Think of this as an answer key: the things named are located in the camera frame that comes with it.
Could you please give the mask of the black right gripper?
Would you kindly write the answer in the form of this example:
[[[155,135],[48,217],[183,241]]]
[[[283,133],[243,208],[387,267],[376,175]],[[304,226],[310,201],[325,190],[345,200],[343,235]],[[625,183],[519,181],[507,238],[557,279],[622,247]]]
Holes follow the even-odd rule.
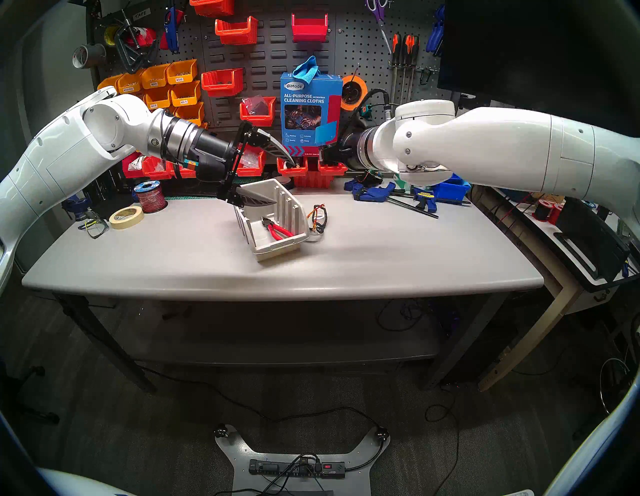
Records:
[[[368,170],[368,162],[363,162],[359,156],[360,138],[365,136],[367,131],[367,129],[351,130],[341,139],[320,146],[320,162],[342,163],[350,170]]]

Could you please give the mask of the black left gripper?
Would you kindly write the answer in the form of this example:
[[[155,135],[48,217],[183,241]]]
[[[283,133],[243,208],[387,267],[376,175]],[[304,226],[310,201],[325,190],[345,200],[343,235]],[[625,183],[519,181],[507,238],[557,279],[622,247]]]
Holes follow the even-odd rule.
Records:
[[[196,178],[205,183],[216,183],[216,198],[232,201],[236,207],[266,207],[277,203],[269,196],[255,193],[234,184],[239,161],[245,151],[250,134],[250,145],[294,166],[287,149],[262,129],[251,129],[248,122],[239,127],[232,142],[224,141],[213,132],[200,129],[193,139],[193,162]]]

